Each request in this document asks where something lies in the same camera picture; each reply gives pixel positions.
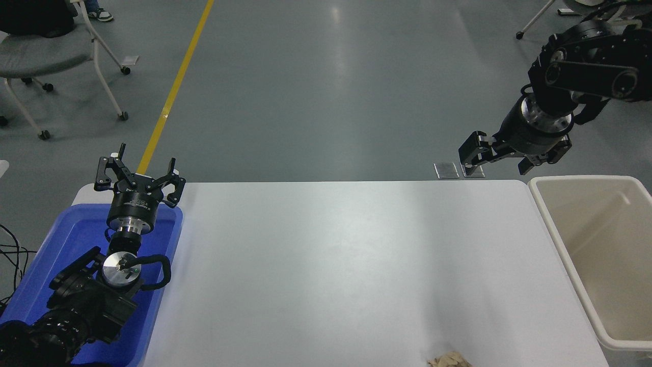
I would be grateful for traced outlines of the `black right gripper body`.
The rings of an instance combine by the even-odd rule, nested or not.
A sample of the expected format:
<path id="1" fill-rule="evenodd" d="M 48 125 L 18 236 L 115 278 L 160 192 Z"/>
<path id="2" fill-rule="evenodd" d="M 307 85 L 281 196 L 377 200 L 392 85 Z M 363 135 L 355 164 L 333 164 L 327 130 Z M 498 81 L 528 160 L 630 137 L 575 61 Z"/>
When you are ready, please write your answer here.
<path id="1" fill-rule="evenodd" d="M 535 114 L 529 121 L 520 109 L 512 109 L 496 133 L 496 153 L 543 155 L 554 148 L 572 129 L 572 115 L 550 118 Z"/>

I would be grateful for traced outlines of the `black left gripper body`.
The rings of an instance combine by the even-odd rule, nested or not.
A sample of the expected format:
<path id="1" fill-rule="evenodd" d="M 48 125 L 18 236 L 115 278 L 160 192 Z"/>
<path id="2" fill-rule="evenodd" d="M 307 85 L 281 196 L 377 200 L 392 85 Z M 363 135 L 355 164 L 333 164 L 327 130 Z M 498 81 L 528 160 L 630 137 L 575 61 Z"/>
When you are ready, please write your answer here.
<path id="1" fill-rule="evenodd" d="M 162 200 L 160 189 L 153 192 L 117 191 L 108 212 L 108 225 L 116 225 L 120 218 L 137 218 L 147 225 L 154 225 Z"/>

